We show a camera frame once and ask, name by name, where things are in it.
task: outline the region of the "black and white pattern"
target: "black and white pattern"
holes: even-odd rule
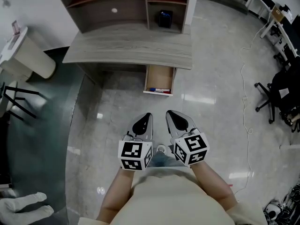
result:
[[[124,143],[122,157],[128,158],[140,158],[142,153],[142,144],[141,142],[126,142]]]
[[[195,135],[193,137],[187,137],[184,140],[186,141],[187,147],[191,152],[207,147],[200,135]]]
[[[187,159],[187,154],[186,152],[181,149],[180,146],[178,146],[177,143],[175,143],[175,151],[174,151],[175,156],[177,156],[183,163],[186,162]]]
[[[198,163],[198,162],[204,160],[206,152],[207,152],[207,150],[191,154],[191,156],[189,157],[188,164],[191,165],[191,164]]]
[[[150,147],[149,151],[147,152],[147,155],[144,158],[145,167],[147,167],[147,165],[150,162],[151,158],[152,158],[152,147]]]
[[[141,161],[121,159],[124,169],[142,170]]]

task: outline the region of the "brown box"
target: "brown box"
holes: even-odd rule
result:
[[[274,7],[272,10],[272,16],[278,21],[281,22],[281,20],[284,18],[284,15],[281,13],[281,11],[277,8]]]

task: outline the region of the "power cord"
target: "power cord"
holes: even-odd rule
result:
[[[246,120],[245,120],[245,110],[246,110],[246,107],[247,107],[247,106],[246,106],[246,100],[248,99],[248,97],[247,97],[247,95],[246,95],[246,90],[245,90],[245,79],[244,79],[244,76],[243,76],[242,71],[243,71],[243,68],[244,68],[244,66],[245,66],[246,64],[245,64],[245,61],[242,59],[242,56],[241,56],[241,53],[240,53],[240,52],[241,52],[242,50],[244,50],[244,49],[245,49],[245,50],[251,50],[252,45],[253,45],[253,42],[254,42],[254,40],[255,40],[257,34],[258,34],[261,30],[263,30],[263,29],[265,28],[265,26],[269,23],[270,17],[271,17],[271,12],[269,13],[269,18],[268,18],[267,23],[266,23],[261,29],[259,29],[259,31],[255,34],[254,38],[252,39],[251,46],[250,46],[250,47],[242,47],[241,49],[239,49],[239,56],[240,56],[240,59],[241,59],[242,62],[243,62],[243,66],[242,66],[242,68],[241,68],[241,70],[240,70],[240,74],[241,74],[242,79],[243,79],[243,89],[244,89],[244,93],[245,93],[245,96],[244,96],[243,99],[242,99],[242,100],[243,100],[243,104],[244,104],[243,119],[244,119],[244,128],[245,128],[245,130],[247,131],[247,139],[248,139],[248,145],[247,145],[247,161],[248,161],[248,165],[249,165],[250,170],[247,172],[247,181],[246,181],[245,186],[242,187],[241,189],[239,189],[238,191],[236,191],[236,192],[234,193],[234,195],[236,195],[239,191],[244,190],[244,189],[247,187],[248,180],[249,180],[249,173],[252,171],[251,164],[250,164],[250,162],[249,162],[249,146],[250,146],[249,135],[253,133],[253,129],[252,129],[252,128],[247,129],[246,124],[245,124],[245,123],[246,123]]]

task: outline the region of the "beige shirt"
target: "beige shirt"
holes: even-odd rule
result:
[[[111,225],[266,225],[258,205],[237,204],[228,211],[182,172],[156,171],[140,180]],[[78,225],[107,225],[80,218]]]

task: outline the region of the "person's right arm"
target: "person's right arm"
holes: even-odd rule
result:
[[[238,202],[228,184],[206,162],[191,165],[191,168],[206,194],[215,199],[225,211]]]

